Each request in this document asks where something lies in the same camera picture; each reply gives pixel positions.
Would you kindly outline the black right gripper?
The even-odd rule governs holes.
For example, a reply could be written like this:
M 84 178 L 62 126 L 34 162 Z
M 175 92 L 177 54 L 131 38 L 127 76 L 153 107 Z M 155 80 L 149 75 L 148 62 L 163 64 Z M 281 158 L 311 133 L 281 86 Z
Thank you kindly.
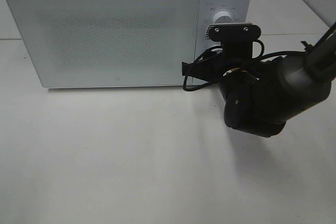
M 183 87 L 187 88 L 189 77 L 205 81 L 204 84 L 196 88 L 205 88 L 218 83 L 224 77 L 224 74 L 233 68 L 242 68 L 252 61 L 251 56 L 241 55 L 233 56 L 221 53 L 214 53 L 206 50 L 192 63 L 182 62 L 182 76 L 184 76 Z

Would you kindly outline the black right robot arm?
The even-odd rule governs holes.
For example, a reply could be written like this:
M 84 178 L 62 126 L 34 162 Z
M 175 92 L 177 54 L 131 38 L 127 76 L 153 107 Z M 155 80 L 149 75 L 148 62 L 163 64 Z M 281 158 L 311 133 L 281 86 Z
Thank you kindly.
M 224 100 L 225 124 L 235 130 L 271 137 L 286 122 L 328 98 L 335 79 L 335 26 L 303 51 L 261 51 L 260 27 L 251 23 L 211 24 L 206 37 L 215 46 L 192 63 L 182 63 L 184 78 L 217 85 Z

